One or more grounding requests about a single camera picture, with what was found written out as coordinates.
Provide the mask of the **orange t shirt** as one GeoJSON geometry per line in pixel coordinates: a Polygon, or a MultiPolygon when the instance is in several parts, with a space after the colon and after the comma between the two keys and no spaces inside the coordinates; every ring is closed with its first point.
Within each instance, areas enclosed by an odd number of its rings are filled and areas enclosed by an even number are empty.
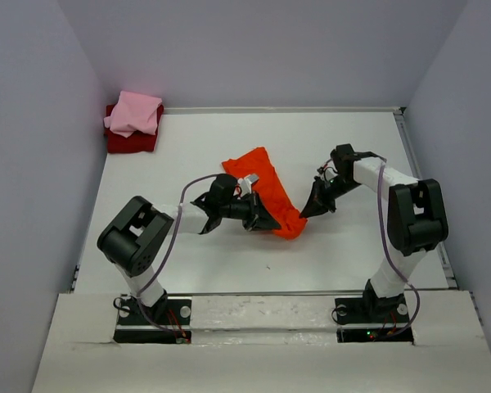
{"type": "Polygon", "coordinates": [[[225,160],[222,167],[227,174],[236,178],[249,174],[259,176],[253,189],[259,194],[268,213],[281,225],[280,229],[273,229],[276,236],[294,240],[304,231],[307,219],[300,218],[300,212],[282,186],[264,147],[256,147],[239,158],[225,160]]]}

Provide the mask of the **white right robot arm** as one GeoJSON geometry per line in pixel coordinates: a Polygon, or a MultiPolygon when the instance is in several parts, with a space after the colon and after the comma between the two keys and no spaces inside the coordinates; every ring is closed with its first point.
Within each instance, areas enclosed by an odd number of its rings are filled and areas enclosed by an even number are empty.
{"type": "Polygon", "coordinates": [[[336,201],[365,186],[376,193],[384,259],[367,280],[360,297],[336,301],[332,316],[340,325],[382,323],[406,305],[404,291],[426,254],[448,237],[448,221],[440,184],[417,179],[386,164],[372,151],[336,146],[318,169],[303,218],[336,211],[336,201]]]}

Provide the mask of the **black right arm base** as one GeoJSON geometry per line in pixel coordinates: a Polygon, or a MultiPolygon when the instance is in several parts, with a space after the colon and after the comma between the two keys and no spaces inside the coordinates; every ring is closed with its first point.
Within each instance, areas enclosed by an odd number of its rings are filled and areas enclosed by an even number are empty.
{"type": "Polygon", "coordinates": [[[413,343],[412,329],[398,331],[409,323],[409,312],[404,296],[398,304],[387,307],[383,313],[370,315],[361,297],[341,297],[335,299],[331,319],[336,324],[336,338],[340,344],[370,342],[408,342],[413,343]]]}

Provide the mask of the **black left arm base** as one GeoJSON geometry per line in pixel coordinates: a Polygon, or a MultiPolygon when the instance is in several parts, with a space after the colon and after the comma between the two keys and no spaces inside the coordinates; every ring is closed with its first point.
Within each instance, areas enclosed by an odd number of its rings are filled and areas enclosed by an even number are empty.
{"type": "Polygon", "coordinates": [[[113,300],[116,323],[113,340],[119,344],[183,345],[191,343],[192,298],[171,296],[164,311],[153,323],[142,314],[131,296],[113,300]]]}

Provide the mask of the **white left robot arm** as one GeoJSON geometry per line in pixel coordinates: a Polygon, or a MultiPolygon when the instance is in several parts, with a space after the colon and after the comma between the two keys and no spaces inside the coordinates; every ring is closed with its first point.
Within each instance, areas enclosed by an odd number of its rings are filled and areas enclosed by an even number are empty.
{"type": "Polygon", "coordinates": [[[143,321],[157,327],[164,316],[168,294],[158,276],[178,234],[205,235],[225,219],[240,221],[248,232],[282,227],[253,190],[258,180],[256,174],[206,175],[186,185],[179,203],[165,212],[134,196],[101,232],[97,248],[123,276],[143,321]]]}

